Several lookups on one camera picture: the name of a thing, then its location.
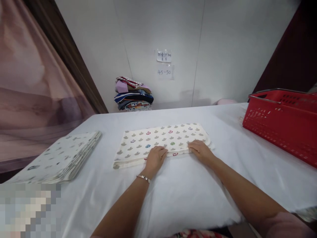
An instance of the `wrist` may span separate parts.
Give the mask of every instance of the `wrist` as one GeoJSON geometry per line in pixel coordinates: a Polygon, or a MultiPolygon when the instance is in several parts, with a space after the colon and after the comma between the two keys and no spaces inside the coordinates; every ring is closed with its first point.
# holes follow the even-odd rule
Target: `wrist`
{"type": "Polygon", "coordinates": [[[222,160],[220,160],[218,157],[216,156],[212,156],[209,160],[208,160],[208,167],[210,169],[214,169],[214,167],[219,163],[222,162],[222,160]]]}
{"type": "Polygon", "coordinates": [[[145,168],[144,170],[142,170],[142,172],[140,173],[140,175],[144,175],[145,177],[147,177],[148,179],[153,179],[153,177],[155,176],[155,172],[153,170],[147,169],[145,168]]]}

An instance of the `forearm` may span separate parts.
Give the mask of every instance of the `forearm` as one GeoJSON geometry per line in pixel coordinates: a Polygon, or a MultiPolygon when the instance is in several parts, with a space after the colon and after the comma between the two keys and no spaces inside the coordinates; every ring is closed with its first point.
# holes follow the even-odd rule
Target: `forearm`
{"type": "MultiPolygon", "coordinates": [[[[141,172],[152,179],[152,175],[141,172]]],[[[93,236],[132,237],[149,183],[136,178],[101,220],[93,236]]]]}
{"type": "Polygon", "coordinates": [[[274,217],[279,212],[287,212],[271,197],[238,174],[219,158],[212,158],[208,166],[227,188],[248,222],[262,234],[265,233],[265,231],[261,231],[259,225],[263,220],[274,217]]]}

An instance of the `basket handle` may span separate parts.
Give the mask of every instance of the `basket handle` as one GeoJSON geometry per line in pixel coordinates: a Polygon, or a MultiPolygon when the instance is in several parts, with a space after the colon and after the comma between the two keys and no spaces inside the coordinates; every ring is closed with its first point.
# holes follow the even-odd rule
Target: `basket handle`
{"type": "Polygon", "coordinates": [[[268,91],[273,91],[273,90],[282,90],[282,91],[288,91],[288,92],[294,92],[294,93],[302,93],[302,94],[314,94],[314,93],[305,93],[305,92],[300,92],[300,91],[295,91],[295,90],[290,90],[290,89],[281,89],[281,88],[265,89],[265,90],[257,91],[254,94],[268,92],[268,91]]]}
{"type": "Polygon", "coordinates": [[[273,102],[273,103],[277,103],[277,104],[282,104],[281,102],[276,102],[276,101],[272,101],[272,100],[269,100],[269,99],[258,98],[258,97],[252,96],[251,94],[249,94],[249,97],[256,98],[256,99],[261,99],[261,100],[264,100],[264,101],[269,101],[269,102],[273,102]]]}

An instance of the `white fabric with gray print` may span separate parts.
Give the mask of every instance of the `white fabric with gray print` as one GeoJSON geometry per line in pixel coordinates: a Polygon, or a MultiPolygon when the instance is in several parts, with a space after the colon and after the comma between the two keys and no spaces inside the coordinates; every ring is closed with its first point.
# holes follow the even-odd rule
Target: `white fabric with gray print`
{"type": "Polygon", "coordinates": [[[145,163],[154,146],[165,147],[168,150],[168,157],[190,153],[188,143],[196,139],[204,141],[210,149],[214,149],[209,135],[198,123],[126,131],[116,153],[113,168],[145,163]]]}
{"type": "Polygon", "coordinates": [[[101,132],[65,136],[6,183],[63,183],[75,178],[101,132]]]}

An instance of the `red basket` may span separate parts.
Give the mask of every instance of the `red basket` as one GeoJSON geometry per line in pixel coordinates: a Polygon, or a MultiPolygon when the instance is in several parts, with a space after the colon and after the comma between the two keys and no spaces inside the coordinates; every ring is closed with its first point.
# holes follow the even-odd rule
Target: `red basket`
{"type": "Polygon", "coordinates": [[[317,168],[317,95],[273,89],[249,98],[243,127],[317,168]]]}

